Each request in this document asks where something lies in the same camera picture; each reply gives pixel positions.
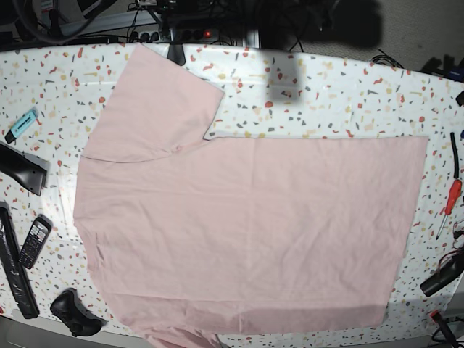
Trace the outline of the light blue highlighter marker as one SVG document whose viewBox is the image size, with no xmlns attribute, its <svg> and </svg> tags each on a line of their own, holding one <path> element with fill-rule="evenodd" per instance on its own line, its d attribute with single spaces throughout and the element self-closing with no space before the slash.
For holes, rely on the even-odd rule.
<svg viewBox="0 0 464 348">
<path fill-rule="evenodd" d="M 9 129 L 5 135 L 5 141 L 10 144 L 21 136 L 36 120 L 38 112 L 36 108 L 32 108 L 27 111 L 22 117 L 20 117 L 14 125 Z"/>
</svg>

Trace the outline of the black power strip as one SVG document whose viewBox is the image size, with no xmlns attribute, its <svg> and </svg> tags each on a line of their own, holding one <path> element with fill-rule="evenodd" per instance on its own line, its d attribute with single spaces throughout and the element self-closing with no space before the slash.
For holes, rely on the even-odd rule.
<svg viewBox="0 0 464 348">
<path fill-rule="evenodd" d="M 211 43 L 219 39 L 217 29 L 169 29 L 167 33 L 161 30 L 133 31 L 128 36 L 129 43 Z"/>
</svg>

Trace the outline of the black rubber tube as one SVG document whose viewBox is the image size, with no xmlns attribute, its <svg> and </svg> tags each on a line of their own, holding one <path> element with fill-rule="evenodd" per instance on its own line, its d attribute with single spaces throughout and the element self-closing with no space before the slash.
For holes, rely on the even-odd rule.
<svg viewBox="0 0 464 348">
<path fill-rule="evenodd" d="M 455 139 L 455 133 L 451 132 L 449 134 L 450 140 L 451 140 L 451 145 L 452 145 L 452 153 L 453 153 L 453 163 L 454 163 L 454 172 L 453 172 L 453 178 L 458 179 L 460 175 L 460 164 L 459 164 L 459 156 L 457 152 L 457 144 L 456 144 L 456 139 Z"/>
</svg>

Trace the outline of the black table clamp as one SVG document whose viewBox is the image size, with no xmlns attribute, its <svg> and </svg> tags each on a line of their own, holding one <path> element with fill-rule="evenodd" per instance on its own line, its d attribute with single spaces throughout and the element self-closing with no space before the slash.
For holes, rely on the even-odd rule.
<svg viewBox="0 0 464 348">
<path fill-rule="evenodd" d="M 186 63 L 186 57 L 183 50 L 182 44 L 170 44 L 167 58 L 171 61 L 176 63 L 179 66 L 184 66 Z"/>
</svg>

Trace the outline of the black cordless phone handset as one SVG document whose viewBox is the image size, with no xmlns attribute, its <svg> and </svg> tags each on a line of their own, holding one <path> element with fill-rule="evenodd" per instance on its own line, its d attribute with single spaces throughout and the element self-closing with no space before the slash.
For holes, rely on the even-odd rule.
<svg viewBox="0 0 464 348">
<path fill-rule="evenodd" d="M 19 262 L 23 267 L 28 270 L 33 268 L 51 233 L 51 229 L 52 223 L 44 215 L 39 215 L 33 221 L 19 254 Z"/>
</svg>

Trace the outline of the pink T-shirt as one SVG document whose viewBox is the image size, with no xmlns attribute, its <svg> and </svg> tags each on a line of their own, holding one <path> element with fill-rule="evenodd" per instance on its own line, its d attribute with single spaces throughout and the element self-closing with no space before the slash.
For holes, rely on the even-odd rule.
<svg viewBox="0 0 464 348">
<path fill-rule="evenodd" d="M 101 113 L 74 223 L 113 314 L 156 347 L 381 324 L 427 138 L 207 141 L 222 98 L 140 45 Z"/>
</svg>

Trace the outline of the red handled screwdriver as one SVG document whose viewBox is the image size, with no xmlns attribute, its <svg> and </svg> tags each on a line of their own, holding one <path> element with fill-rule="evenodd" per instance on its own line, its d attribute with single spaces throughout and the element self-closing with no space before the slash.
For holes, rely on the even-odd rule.
<svg viewBox="0 0 464 348">
<path fill-rule="evenodd" d="M 436 240 L 438 240 L 439 237 L 441 236 L 444 226 L 447 222 L 447 219 L 451 215 L 452 210 L 456 204 L 456 201 L 461 194 L 461 191 L 462 191 L 462 181 L 460 179 L 455 179 L 449 190 L 449 196 L 448 196 L 447 204 L 444 210 L 444 217 L 439 227 L 439 230 L 437 232 Z"/>
</svg>

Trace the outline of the red and black plug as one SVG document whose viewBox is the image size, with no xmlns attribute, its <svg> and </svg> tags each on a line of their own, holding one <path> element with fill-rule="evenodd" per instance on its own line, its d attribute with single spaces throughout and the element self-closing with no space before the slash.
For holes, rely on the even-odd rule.
<svg viewBox="0 0 464 348">
<path fill-rule="evenodd" d="M 442 333 L 444 337 L 444 343 L 450 344 L 451 347 L 459 347 L 460 343 L 457 341 L 456 336 L 453 334 L 440 312 L 438 310 L 434 310 L 430 314 L 430 317 L 432 321 L 439 326 L 438 331 Z"/>
</svg>

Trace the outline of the long black bar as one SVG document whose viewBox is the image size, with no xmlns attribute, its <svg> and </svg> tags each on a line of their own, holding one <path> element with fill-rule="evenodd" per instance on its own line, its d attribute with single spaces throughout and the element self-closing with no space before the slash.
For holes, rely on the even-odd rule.
<svg viewBox="0 0 464 348">
<path fill-rule="evenodd" d="M 35 319 L 39 308 L 27 277 L 25 268 L 19 261 L 19 251 L 9 210 L 6 203 L 1 203 L 1 264 L 9 287 L 24 319 Z"/>
</svg>

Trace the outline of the black game controller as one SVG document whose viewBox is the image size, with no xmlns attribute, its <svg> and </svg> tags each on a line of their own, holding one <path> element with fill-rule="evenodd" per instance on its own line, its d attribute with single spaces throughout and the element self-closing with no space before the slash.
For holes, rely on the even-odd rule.
<svg viewBox="0 0 464 348">
<path fill-rule="evenodd" d="M 100 332 L 104 320 L 89 312 L 78 298 L 77 291 L 64 290 L 50 305 L 51 313 L 59 318 L 74 337 L 89 337 Z"/>
</svg>

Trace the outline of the terrazzo pattern table cover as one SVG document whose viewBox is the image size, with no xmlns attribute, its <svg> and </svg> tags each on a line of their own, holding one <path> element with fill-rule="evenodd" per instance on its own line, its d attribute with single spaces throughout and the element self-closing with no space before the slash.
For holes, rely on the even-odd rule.
<svg viewBox="0 0 464 348">
<path fill-rule="evenodd" d="M 1 54 L 1 132 L 36 108 L 38 120 L 13 147 L 47 166 L 47 184 L 36 196 L 6 175 L 1 200 L 9 205 L 17 240 L 23 242 L 37 215 L 53 231 L 29 272 L 39 316 L 30 326 L 63 335 L 69 331 L 50 312 L 64 290 L 75 288 L 84 305 L 106 320 L 93 341 L 142 347 L 118 323 L 86 270 L 86 253 L 73 226 L 79 156 L 132 52 L 131 44 L 59 46 Z M 315 54 L 187 45 L 186 69 L 215 84 L 225 97 L 207 131 L 210 136 L 429 139 L 422 187 L 405 259 L 391 291 L 386 317 L 377 328 L 260 336 L 224 336 L 230 347 L 420 347 L 434 331 L 429 315 L 459 315 L 463 291 L 454 281 L 433 297 L 419 286 L 452 248 L 452 228 L 463 220 L 457 203 L 439 229 L 452 183 L 450 132 L 463 130 L 455 97 L 463 85 L 419 72 Z"/>
</svg>

